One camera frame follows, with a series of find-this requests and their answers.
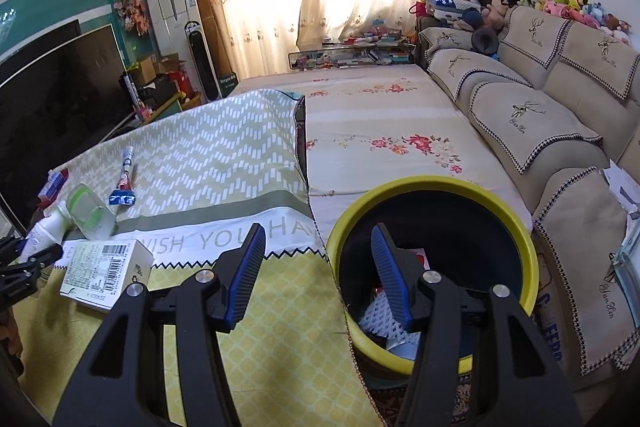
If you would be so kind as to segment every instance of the human hand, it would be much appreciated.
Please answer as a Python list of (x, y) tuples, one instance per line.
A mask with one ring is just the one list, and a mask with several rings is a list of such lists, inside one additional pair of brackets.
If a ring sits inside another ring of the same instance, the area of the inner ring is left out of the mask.
[(7, 350), (9, 355), (20, 358), (22, 355), (22, 342), (18, 332), (18, 324), (15, 322), (14, 312), (9, 308), (0, 314), (0, 342), (8, 340)]

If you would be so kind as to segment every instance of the barcode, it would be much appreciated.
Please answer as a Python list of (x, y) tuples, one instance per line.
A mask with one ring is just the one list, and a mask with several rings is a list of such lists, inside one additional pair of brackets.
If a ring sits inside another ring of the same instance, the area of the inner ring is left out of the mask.
[(102, 247), (102, 253), (124, 253), (127, 245), (105, 245)]
[(112, 292), (116, 289), (116, 283), (118, 282), (118, 275), (120, 273), (120, 268), (122, 267), (122, 262), (122, 259), (111, 259), (109, 270), (107, 271), (107, 279), (104, 281), (105, 291)]

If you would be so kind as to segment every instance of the patterned rug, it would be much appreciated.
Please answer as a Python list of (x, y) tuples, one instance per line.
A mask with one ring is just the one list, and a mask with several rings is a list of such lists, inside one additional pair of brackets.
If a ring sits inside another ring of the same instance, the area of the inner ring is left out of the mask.
[[(465, 373), (458, 378), (458, 389), (456, 390), (456, 406), (453, 410), (452, 425), (457, 425), (466, 420), (466, 413), (469, 407), (469, 393), (471, 390), (471, 373)], [(378, 411), (385, 419), (388, 427), (394, 427), (400, 414), (406, 385), (393, 389), (369, 389), (369, 394), (378, 408)]]

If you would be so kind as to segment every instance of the white bottle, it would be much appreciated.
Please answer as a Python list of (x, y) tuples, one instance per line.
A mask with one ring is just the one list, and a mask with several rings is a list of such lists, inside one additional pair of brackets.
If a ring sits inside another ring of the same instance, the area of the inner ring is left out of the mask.
[(27, 234), (27, 242), (20, 254), (20, 263), (26, 263), (33, 254), (46, 248), (61, 245), (66, 231), (73, 227), (74, 222), (64, 201), (49, 208), (49, 216), (39, 220)]

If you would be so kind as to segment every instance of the gray stripe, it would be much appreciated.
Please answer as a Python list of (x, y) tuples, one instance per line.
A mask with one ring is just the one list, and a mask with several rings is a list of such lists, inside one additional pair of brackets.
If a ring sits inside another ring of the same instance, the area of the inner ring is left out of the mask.
[[(193, 208), (183, 212), (160, 214), (159, 216), (140, 216), (125, 219), (116, 224), (114, 234), (133, 232), (134, 230), (149, 232), (151, 230), (183, 227), (184, 225), (201, 225), (223, 219), (252, 216), (277, 206), (288, 206), (300, 212), (300, 214), (313, 219), (311, 209), (306, 201), (300, 201), (288, 190), (274, 190), (273, 192), (262, 194), (257, 198), (236, 201), (235, 203), (216, 204), (205, 208)], [(65, 239), (83, 238), (84, 235), (82, 235), (82, 232), (79, 230), (72, 230), (65, 236)]]

